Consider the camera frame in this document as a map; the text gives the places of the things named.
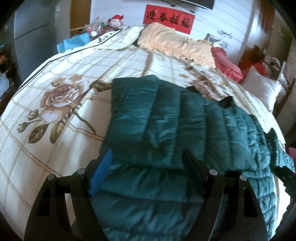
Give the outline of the dark green quilted jacket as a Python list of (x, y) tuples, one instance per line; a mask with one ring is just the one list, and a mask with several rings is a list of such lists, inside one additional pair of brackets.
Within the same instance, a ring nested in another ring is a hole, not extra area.
[(153, 75), (113, 80), (108, 148), (112, 162), (91, 202), (109, 240), (185, 239), (203, 202), (184, 170), (186, 148), (208, 168), (250, 180), (269, 235), (278, 214), (271, 167), (293, 168), (275, 130), (232, 97), (208, 100)]

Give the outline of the floral cream bedspread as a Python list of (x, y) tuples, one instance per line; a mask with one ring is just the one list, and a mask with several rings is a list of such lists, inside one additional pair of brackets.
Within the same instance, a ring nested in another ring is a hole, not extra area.
[(85, 47), (57, 54), (21, 85), (1, 115), (1, 213), (24, 238), (34, 200), (49, 174), (67, 176), (103, 151), (116, 78), (156, 76), (212, 101), (232, 97), (265, 131), (285, 138), (271, 112), (216, 67), (141, 48), (145, 27), (128, 27)]

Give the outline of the white pillow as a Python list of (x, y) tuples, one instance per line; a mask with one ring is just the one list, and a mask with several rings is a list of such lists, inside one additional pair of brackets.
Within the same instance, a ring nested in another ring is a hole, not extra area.
[(273, 112), (276, 98), (281, 91), (280, 82), (261, 75), (252, 66), (241, 85), (245, 90), (257, 97), (269, 112)]

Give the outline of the red frilled cushion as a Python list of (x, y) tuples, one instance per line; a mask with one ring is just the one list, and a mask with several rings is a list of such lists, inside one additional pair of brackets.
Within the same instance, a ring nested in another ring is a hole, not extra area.
[(220, 70), (226, 77), (241, 84), (244, 80), (241, 69), (232, 63), (226, 55), (226, 52), (219, 47), (211, 48), (216, 68)]

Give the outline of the blue bag beside bed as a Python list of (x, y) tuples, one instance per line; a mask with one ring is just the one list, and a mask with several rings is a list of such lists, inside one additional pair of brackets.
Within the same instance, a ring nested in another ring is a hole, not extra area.
[(57, 52), (62, 53), (67, 50), (85, 46), (90, 42), (89, 34), (83, 33), (80, 35), (75, 35), (70, 39), (63, 40), (60, 44), (57, 45)]

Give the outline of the wooden chair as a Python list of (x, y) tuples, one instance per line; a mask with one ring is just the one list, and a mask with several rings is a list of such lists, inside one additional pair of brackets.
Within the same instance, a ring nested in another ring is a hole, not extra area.
[(261, 75), (281, 84), (273, 110), (275, 116), (295, 120), (295, 42), (291, 43), (283, 61), (275, 56), (274, 51), (265, 54), (257, 45), (246, 48), (239, 62), (245, 78), (252, 66)]

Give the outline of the peach frilled pillow cover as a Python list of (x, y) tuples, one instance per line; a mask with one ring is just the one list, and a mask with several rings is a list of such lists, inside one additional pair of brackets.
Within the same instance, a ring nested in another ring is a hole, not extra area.
[(180, 35), (174, 28), (160, 23), (147, 25), (140, 34), (137, 44), (141, 48), (159, 51), (170, 57), (192, 61), (199, 65), (216, 67), (211, 49), (212, 44), (207, 40), (194, 40)]

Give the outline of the pig plush toy red hat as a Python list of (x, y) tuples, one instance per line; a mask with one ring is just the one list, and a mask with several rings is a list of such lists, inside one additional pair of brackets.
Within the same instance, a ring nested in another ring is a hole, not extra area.
[(115, 30), (120, 29), (120, 27), (124, 25), (122, 21), (123, 17), (123, 15), (115, 15), (107, 21), (107, 25)]

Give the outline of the grey refrigerator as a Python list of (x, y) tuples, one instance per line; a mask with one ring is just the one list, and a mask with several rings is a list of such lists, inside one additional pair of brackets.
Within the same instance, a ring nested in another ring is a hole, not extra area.
[(1, 29), (16, 67), (16, 85), (44, 61), (56, 55), (57, 45), (70, 37), (71, 1), (23, 1)]

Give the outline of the red Chinese couplet banner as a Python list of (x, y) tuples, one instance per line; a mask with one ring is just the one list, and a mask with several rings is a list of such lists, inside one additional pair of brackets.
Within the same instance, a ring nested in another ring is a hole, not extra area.
[(192, 30), (194, 19), (194, 15), (184, 11), (148, 4), (144, 13), (143, 24), (160, 23), (189, 35)]

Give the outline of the wall mounted black television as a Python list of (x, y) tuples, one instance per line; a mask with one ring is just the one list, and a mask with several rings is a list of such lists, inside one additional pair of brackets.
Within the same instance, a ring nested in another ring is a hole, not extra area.
[(168, 0), (165, 1), (166, 3), (169, 3), (171, 6), (176, 6), (178, 4), (191, 4), (193, 6), (198, 6), (203, 9), (213, 9), (214, 0)]

